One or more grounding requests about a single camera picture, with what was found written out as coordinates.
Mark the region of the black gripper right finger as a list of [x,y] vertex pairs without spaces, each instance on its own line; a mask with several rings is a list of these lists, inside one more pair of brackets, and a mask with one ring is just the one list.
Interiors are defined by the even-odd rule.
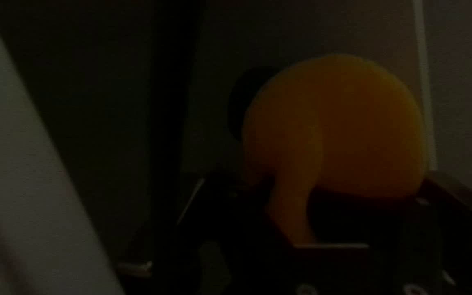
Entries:
[[430,174],[404,200],[370,208],[366,295],[472,295],[472,190]]

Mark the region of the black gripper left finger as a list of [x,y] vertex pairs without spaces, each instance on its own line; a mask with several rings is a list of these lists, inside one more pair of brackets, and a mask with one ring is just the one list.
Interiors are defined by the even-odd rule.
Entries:
[[265,211],[271,192],[270,180],[245,188],[230,174],[202,177],[163,241],[138,236],[117,264],[125,295],[206,295],[207,244],[229,277],[215,295],[296,295],[294,247]]

